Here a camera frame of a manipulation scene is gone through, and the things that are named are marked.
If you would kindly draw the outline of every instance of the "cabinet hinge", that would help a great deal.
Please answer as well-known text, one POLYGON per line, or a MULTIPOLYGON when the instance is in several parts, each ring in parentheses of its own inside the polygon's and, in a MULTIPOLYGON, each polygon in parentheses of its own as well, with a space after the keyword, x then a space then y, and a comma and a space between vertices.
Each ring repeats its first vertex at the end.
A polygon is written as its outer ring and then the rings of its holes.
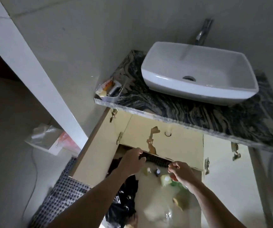
POLYGON ((209 159, 206 158, 204 162, 205 175, 209 174, 209 169, 208 169, 209 164, 210 164, 209 159))
POLYGON ((110 118, 110 123, 112 122, 112 120, 114 118, 116 118, 116 114, 117 114, 117 109, 113 109, 113 111, 111 111, 112 117, 110 118))
POLYGON ((119 144, 119 142, 120 142, 120 140, 122 139, 122 137, 123 137, 123 132, 120 132, 120 133, 119 133, 119 136, 118 136, 118 139, 116 140, 116 144, 117 144, 117 145, 119 144))
POLYGON ((237 143, 231 142, 232 152, 233 154, 233 161, 237 160, 241 157, 241 154, 238 153, 239 145, 237 143))

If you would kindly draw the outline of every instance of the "hand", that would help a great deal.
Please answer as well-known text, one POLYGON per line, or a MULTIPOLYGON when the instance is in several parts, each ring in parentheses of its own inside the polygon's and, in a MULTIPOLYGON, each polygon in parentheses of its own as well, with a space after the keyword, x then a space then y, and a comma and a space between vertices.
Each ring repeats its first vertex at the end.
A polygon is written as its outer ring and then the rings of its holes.
POLYGON ((126 178, 139 172, 146 162, 146 157, 142 157, 139 160, 141 153, 143 153, 143 151, 140 148, 133 148, 128 150, 123 156, 117 169, 124 174, 126 178))
POLYGON ((190 166, 185 162, 172 162, 168 165, 168 172, 171 173, 170 177, 174 181, 179 181, 188 188, 193 186, 199 181, 193 173, 190 166))

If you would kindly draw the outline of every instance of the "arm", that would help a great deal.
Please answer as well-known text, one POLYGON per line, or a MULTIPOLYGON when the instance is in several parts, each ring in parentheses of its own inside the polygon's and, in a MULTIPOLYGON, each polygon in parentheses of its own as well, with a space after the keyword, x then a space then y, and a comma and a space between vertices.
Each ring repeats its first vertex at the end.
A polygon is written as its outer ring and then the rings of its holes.
POLYGON ((48 228, 99 227, 121 185, 129 176, 139 172, 145 163, 145 157, 139 160, 141 153, 140 148, 127 151, 107 178, 65 209, 48 228))
POLYGON ((169 164, 168 172, 174 181, 187 186, 196 196, 210 228, 246 228, 218 197, 195 177, 187 163, 172 162, 169 164))

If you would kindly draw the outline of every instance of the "person's left hand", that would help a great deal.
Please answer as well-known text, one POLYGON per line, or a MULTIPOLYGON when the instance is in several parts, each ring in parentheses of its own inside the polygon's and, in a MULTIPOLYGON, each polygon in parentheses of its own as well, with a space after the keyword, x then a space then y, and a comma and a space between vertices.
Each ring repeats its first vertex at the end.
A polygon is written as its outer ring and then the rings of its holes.
POLYGON ((136 174, 140 171, 144 163, 146 162, 146 157, 139 159, 139 155, 143 153, 140 148, 133 148, 128 150, 123 156, 122 160, 118 165, 118 170, 124 173, 126 177, 136 174))

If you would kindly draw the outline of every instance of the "cabinet door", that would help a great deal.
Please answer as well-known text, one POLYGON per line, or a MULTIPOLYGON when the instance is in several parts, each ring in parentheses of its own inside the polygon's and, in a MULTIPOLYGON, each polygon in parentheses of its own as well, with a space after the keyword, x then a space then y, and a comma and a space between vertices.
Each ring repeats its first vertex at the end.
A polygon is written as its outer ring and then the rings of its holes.
POLYGON ((203 134, 177 124, 132 115, 120 143, 203 170, 203 134))
POLYGON ((116 153, 119 132, 124 132, 130 117, 129 113, 119 111, 110 122, 111 109, 106 108, 69 175, 92 187, 100 183, 116 153))
MULTIPOLYGON (((248 147, 239 144, 241 157, 235 161, 227 142, 218 144, 218 140, 211 139, 210 143, 206 140, 204 147, 204 157, 212 160, 204 184, 246 227, 266 227, 248 147)), ((202 227, 208 227, 203 214, 201 220, 202 227)))

